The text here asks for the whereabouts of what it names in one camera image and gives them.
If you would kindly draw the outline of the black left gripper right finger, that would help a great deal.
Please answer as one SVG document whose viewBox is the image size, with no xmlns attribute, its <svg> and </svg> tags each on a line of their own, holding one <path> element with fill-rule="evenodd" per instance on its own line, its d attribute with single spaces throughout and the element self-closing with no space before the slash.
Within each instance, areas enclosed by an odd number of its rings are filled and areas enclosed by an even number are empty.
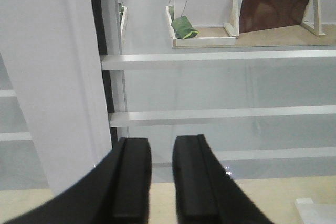
<svg viewBox="0 0 336 224">
<path fill-rule="evenodd" d="M 271 223 L 215 157 L 205 136 L 178 136 L 173 147 L 178 223 Z"/>
</svg>

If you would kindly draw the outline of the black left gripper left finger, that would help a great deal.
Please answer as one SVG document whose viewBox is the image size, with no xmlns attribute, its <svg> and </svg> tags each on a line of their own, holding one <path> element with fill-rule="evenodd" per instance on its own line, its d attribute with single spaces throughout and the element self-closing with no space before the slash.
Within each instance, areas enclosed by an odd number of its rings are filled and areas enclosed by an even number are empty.
<svg viewBox="0 0 336 224">
<path fill-rule="evenodd" d="M 122 138 L 85 177 L 9 223 L 147 223 L 152 176 L 145 138 Z"/>
</svg>

